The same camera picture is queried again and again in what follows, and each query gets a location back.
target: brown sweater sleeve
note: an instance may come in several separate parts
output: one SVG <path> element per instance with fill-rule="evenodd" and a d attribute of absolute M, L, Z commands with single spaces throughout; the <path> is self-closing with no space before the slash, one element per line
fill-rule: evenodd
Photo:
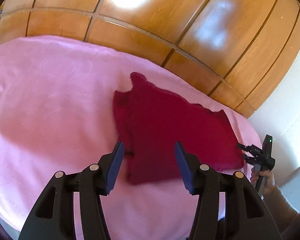
<path fill-rule="evenodd" d="M 283 232 L 294 219 L 298 212 L 289 204 L 282 195 L 281 190 L 276 187 L 273 192 L 263 199 L 280 233 Z"/>

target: red garment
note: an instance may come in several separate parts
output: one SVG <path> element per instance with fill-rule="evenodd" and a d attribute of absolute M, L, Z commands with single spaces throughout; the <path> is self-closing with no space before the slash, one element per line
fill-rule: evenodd
<path fill-rule="evenodd" d="M 132 184 L 180 178 L 174 147 L 185 150 L 217 171 L 243 167 L 238 140 L 223 110 L 212 112 L 181 96 L 157 88 L 142 74 L 131 73 L 131 91 L 114 94 L 113 111 Z"/>

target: blue rubber fingertip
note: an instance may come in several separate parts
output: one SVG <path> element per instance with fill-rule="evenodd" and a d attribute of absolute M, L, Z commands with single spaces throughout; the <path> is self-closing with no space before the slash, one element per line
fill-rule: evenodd
<path fill-rule="evenodd" d="M 189 191 L 190 194 L 192 194 L 194 192 L 194 185 L 192 183 L 192 172 L 189 168 L 189 165 L 186 161 L 186 158 L 182 152 L 179 143 L 176 143 L 175 155 L 179 170 L 181 172 L 183 183 L 185 184 L 185 188 Z"/>
<path fill-rule="evenodd" d="M 123 160 L 124 155 L 124 146 L 121 142 L 117 148 L 117 151 L 114 153 L 114 157 L 112 159 L 112 162 L 110 164 L 107 176 L 106 176 L 106 192 L 107 194 L 110 193 L 111 190 L 114 189 L 115 181 L 118 177 L 118 172 Z"/>

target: person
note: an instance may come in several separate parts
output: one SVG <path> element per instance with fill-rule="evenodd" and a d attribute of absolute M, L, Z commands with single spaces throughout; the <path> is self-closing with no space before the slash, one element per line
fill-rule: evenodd
<path fill-rule="evenodd" d="M 255 184 L 259 176 L 267 177 L 263 201 L 280 231 L 282 240 L 300 240 L 300 213 L 289 204 L 275 185 L 272 171 L 255 172 L 252 169 L 251 184 Z"/>

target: pink bedsheet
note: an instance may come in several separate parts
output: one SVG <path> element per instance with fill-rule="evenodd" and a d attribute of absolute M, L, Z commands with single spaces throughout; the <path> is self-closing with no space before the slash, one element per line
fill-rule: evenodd
<path fill-rule="evenodd" d="M 131 89 L 131 72 L 190 103 L 224 109 L 238 141 L 261 146 L 246 118 L 146 59 L 55 36 L 18 38 L 0 45 L 0 217 L 8 224 L 21 230 L 56 171 L 79 172 L 111 152 L 117 140 L 113 95 Z M 112 239 L 187 236 L 197 197 L 189 195 L 182 180 L 132 186 L 125 180 L 125 166 L 114 190 L 101 199 Z M 242 171 L 250 176 L 246 164 Z M 74 207 L 81 240 L 77 195 Z M 219 217 L 224 211 L 220 194 Z"/>

